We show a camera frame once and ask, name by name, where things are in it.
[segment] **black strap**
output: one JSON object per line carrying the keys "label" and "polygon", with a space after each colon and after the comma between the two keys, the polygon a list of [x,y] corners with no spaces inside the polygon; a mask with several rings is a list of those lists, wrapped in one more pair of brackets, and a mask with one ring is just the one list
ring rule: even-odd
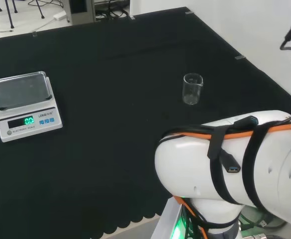
{"label": "black strap", "polygon": [[204,222],[201,218],[199,217],[194,217],[188,210],[187,213],[190,214],[190,218],[192,223],[196,224],[197,226],[200,226],[201,228],[204,229],[222,229],[222,228],[227,228],[230,227],[231,225],[233,225],[234,223],[236,223],[239,219],[240,214],[232,221],[228,222],[228,223],[222,223],[222,224],[218,224],[218,223],[209,223],[209,222]]}
{"label": "black strap", "polygon": [[239,203],[237,203],[231,197],[227,189],[225,179],[224,179],[222,164],[219,159],[220,152],[223,150],[221,148],[221,145],[224,141],[226,131],[228,130],[229,127],[230,125],[223,125],[223,126],[218,126],[214,129],[214,132],[211,135],[207,156],[210,159],[210,165],[209,165],[210,175],[211,175],[211,179],[213,181],[215,190],[217,191],[217,193],[223,200],[232,204],[239,205]]}
{"label": "black strap", "polygon": [[243,183],[248,197],[257,208],[264,212],[268,211],[261,203],[256,191],[254,180],[254,166],[260,145],[262,144],[269,128],[276,124],[277,121],[268,122],[259,125],[254,129],[254,132],[251,135],[248,145],[246,147],[242,165]]}
{"label": "black strap", "polygon": [[169,141],[171,139],[176,139],[176,138],[182,138],[184,137],[185,135],[175,135],[175,136],[171,136],[171,137],[167,137],[167,138],[163,138],[162,140],[160,140],[157,145],[156,145],[156,148],[158,148],[158,146],[161,144],[161,143],[164,143],[166,141]]}

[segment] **black tablecloth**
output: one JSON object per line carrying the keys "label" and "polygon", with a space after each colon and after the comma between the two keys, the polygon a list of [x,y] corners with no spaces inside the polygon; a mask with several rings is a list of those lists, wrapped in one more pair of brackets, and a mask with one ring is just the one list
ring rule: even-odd
{"label": "black tablecloth", "polygon": [[[64,124],[0,142],[0,239],[99,238],[161,214],[170,197],[154,168],[163,131],[291,113],[290,95],[186,11],[0,39],[0,78],[45,71]],[[204,78],[193,107],[181,100],[189,72]]]}

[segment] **orange cable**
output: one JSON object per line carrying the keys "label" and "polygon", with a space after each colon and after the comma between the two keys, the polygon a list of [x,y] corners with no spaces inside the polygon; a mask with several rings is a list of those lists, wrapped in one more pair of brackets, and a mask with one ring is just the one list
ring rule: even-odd
{"label": "orange cable", "polygon": [[[276,132],[276,131],[289,130],[289,129],[291,129],[291,124],[285,124],[285,125],[271,127],[268,130],[268,132]],[[211,134],[190,133],[190,132],[180,132],[180,133],[175,133],[175,134],[181,134],[181,135],[191,136],[191,137],[196,137],[196,138],[211,139]],[[253,131],[242,132],[242,133],[231,133],[231,134],[226,134],[224,139],[244,138],[244,137],[249,137],[252,134],[253,134]]]}
{"label": "orange cable", "polygon": [[[173,197],[176,199],[176,201],[178,202],[178,204],[182,204],[182,205],[184,205],[184,206],[188,209],[188,211],[189,211],[189,212],[190,212],[194,217],[196,217],[195,213],[192,211],[192,209],[189,207],[189,205],[187,205],[187,203],[183,200],[183,198],[178,197],[178,196],[173,196]],[[202,232],[202,234],[203,234],[204,239],[208,239],[207,234],[206,234],[206,232],[205,232],[205,229],[202,228],[202,227],[200,227],[200,230],[201,230],[201,232]]]}
{"label": "orange cable", "polygon": [[203,234],[204,239],[208,239],[205,229],[201,227],[200,230],[201,230],[201,233]]}

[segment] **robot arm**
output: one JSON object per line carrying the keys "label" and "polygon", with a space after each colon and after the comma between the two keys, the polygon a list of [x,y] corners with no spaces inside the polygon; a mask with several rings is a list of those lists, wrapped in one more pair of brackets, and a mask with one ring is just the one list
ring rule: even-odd
{"label": "robot arm", "polygon": [[[259,124],[283,121],[289,114],[279,111],[255,112],[208,123],[210,126],[233,124],[247,116],[254,116]],[[240,167],[250,137],[226,139],[222,148],[233,155]],[[190,198],[192,205],[208,222],[225,224],[237,218],[242,205],[254,207],[243,182],[243,170],[228,173],[223,167],[226,187],[239,204],[224,201],[210,173],[207,157],[209,140],[191,136],[176,137],[161,143],[155,154],[155,166],[162,184],[173,195]],[[254,164],[254,185],[262,205],[273,215],[291,223],[291,129],[270,132],[258,150]],[[232,226],[210,229],[209,235],[229,231]]]}
{"label": "robot arm", "polygon": [[[285,47],[289,41],[291,29],[280,49],[291,50],[291,47]],[[233,125],[247,116],[256,117],[258,125],[262,125],[260,127],[291,117],[279,111],[255,112],[206,125]],[[263,136],[252,164],[243,163],[251,134],[225,138],[221,148],[235,159],[238,166],[233,168],[237,172],[230,173],[223,164],[221,168],[218,167],[218,173],[222,172],[223,177],[216,175],[216,179],[208,156],[212,138],[179,133],[165,137],[157,147],[155,167],[165,188],[175,196],[189,199],[188,203],[196,212],[191,210],[192,214],[196,218],[204,218],[214,225],[226,225],[209,227],[208,235],[211,238],[241,238],[239,233],[233,234],[232,231],[243,205],[261,206],[291,223],[291,127],[272,130]]]}

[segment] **green digital readout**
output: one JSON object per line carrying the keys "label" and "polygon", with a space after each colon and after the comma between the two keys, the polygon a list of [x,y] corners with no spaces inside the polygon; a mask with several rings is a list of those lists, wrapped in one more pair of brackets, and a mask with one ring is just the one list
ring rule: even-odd
{"label": "green digital readout", "polygon": [[28,124],[32,124],[32,123],[35,123],[34,117],[27,116],[24,118],[19,118],[19,119],[14,119],[14,120],[8,121],[8,127],[9,128],[16,128],[16,127],[20,127],[20,126],[28,125]]}
{"label": "green digital readout", "polygon": [[32,116],[24,118],[24,124],[31,124],[34,123],[34,118]]}

